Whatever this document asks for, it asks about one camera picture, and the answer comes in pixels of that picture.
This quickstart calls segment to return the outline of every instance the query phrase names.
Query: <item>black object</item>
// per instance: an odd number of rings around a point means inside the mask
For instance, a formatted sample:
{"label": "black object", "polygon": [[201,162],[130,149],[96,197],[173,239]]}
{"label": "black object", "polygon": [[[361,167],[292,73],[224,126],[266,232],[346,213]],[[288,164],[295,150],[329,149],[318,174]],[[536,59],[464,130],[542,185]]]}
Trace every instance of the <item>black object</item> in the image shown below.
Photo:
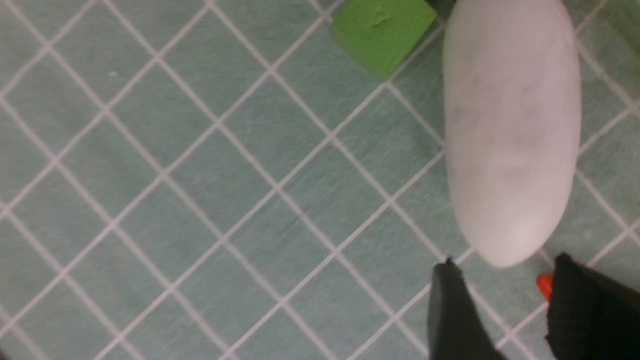
{"label": "black object", "polygon": [[558,360],[640,359],[640,294],[556,258],[547,342]]}
{"label": "black object", "polygon": [[433,268],[427,337],[431,360],[506,360],[484,331],[462,271],[451,259]]}

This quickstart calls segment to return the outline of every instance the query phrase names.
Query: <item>white egg-shaped object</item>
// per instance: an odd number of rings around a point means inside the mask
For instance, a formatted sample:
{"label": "white egg-shaped object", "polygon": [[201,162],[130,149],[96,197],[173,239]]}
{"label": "white egg-shaped object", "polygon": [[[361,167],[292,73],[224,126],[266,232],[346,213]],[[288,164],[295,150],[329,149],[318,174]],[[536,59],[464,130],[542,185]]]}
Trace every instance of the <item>white egg-shaped object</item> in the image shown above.
{"label": "white egg-shaped object", "polygon": [[534,254],[558,225],[580,144],[580,69],[561,0],[458,0],[443,55],[456,221],[492,265]]}

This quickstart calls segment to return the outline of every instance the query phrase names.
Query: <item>green foam cube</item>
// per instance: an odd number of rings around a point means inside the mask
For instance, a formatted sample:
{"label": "green foam cube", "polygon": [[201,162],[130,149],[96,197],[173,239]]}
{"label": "green foam cube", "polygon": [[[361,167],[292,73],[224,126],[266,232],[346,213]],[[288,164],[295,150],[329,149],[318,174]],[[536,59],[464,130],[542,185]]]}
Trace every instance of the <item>green foam cube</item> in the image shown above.
{"label": "green foam cube", "polygon": [[336,42],[388,80],[436,18],[424,0],[349,0],[333,20]]}

